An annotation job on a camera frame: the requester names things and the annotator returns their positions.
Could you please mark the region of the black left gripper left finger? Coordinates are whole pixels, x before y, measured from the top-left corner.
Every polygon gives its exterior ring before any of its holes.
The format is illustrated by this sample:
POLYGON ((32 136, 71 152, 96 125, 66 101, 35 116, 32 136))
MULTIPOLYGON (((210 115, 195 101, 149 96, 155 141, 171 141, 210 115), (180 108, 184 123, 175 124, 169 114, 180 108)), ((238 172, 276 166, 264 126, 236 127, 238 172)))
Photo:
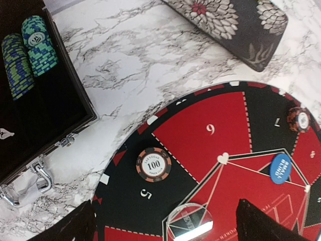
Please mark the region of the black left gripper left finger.
POLYGON ((58 223, 30 240, 93 240, 96 231, 95 209, 87 200, 58 223))

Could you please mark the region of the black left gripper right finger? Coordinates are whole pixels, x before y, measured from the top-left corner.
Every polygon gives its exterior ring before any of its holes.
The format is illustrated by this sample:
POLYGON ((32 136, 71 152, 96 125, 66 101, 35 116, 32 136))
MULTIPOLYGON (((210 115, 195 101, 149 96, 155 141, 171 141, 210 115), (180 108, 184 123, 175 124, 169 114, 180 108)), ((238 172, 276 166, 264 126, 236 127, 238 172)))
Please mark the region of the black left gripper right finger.
POLYGON ((280 214, 276 208, 272 213, 275 219, 247 199, 240 199, 236 209, 238 240, 307 240, 279 223, 280 214))

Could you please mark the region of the blue small blind button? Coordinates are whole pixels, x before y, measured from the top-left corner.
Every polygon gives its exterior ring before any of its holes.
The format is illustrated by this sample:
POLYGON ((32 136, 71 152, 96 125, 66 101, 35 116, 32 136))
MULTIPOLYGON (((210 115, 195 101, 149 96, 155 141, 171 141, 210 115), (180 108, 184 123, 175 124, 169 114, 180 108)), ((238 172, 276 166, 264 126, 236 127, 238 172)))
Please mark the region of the blue small blind button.
POLYGON ((288 154, 277 154, 270 165, 270 178, 275 184, 285 183, 291 174, 292 164, 288 154))

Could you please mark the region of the clear round dealer button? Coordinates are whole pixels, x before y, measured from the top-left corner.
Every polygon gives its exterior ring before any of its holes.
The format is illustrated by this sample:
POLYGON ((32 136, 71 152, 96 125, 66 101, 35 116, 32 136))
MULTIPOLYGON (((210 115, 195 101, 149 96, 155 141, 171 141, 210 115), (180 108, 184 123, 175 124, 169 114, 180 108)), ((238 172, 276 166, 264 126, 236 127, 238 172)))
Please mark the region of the clear round dealer button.
POLYGON ((164 221, 165 240, 207 240, 214 220, 207 206, 185 203, 177 206, 164 221))

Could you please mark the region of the red 100 chip seat five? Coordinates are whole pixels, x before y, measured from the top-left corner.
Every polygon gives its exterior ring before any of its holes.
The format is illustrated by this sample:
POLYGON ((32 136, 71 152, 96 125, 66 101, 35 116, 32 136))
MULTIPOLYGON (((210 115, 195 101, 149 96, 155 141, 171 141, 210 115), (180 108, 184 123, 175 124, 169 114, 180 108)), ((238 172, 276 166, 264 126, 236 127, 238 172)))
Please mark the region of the red 100 chip seat five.
POLYGON ((172 161, 168 153, 157 147, 144 149, 136 160, 138 174, 147 182, 165 180, 171 172, 172 161))

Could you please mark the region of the red 100 chip seat seven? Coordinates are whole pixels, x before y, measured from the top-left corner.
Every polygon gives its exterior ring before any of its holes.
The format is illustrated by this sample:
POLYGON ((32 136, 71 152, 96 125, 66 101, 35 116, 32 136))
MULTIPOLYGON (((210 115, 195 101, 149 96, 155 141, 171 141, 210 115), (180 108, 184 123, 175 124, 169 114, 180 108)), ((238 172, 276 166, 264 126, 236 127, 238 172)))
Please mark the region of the red 100 chip seat seven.
POLYGON ((290 108, 287 115, 289 129, 297 133, 307 133, 310 128, 310 113, 306 108, 290 108))

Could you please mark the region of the round red black poker mat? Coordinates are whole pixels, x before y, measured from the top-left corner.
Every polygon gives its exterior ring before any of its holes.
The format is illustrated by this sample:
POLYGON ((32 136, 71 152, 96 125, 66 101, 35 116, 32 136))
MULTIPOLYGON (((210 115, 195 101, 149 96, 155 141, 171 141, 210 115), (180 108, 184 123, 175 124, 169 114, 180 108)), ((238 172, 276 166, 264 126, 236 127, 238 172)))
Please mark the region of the round red black poker mat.
POLYGON ((320 239, 320 125, 289 129, 302 103, 280 89, 235 81, 188 94, 152 115, 112 156, 95 190, 94 240, 165 240, 164 221, 179 205, 206 205, 214 220, 207 240, 238 240, 236 209, 247 199, 307 240, 320 239), (165 150, 168 177, 145 181, 136 160, 146 148, 165 150), (270 178, 277 154, 291 158, 283 184, 270 178))

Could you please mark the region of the black poker chip case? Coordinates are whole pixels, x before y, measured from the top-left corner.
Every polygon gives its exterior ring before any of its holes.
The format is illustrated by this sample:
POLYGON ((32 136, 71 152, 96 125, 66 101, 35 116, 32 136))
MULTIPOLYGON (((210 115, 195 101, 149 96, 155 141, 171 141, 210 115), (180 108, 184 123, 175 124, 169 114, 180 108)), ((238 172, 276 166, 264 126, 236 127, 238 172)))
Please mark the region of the black poker chip case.
POLYGON ((1 1, 1 199, 13 207, 33 202, 53 186, 44 157, 97 118, 44 1, 1 1), (35 86, 14 101, 4 66, 2 40, 18 33, 31 16, 41 16, 59 58, 35 77, 35 86))

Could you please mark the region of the black floral square plate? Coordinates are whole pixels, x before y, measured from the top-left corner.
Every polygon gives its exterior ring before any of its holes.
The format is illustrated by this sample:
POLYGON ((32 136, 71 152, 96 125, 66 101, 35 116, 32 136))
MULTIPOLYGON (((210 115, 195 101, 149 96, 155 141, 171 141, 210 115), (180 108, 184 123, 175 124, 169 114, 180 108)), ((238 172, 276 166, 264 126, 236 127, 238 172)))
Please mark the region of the black floral square plate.
POLYGON ((169 7, 257 72, 262 72, 288 24, 272 1, 181 0, 169 7))

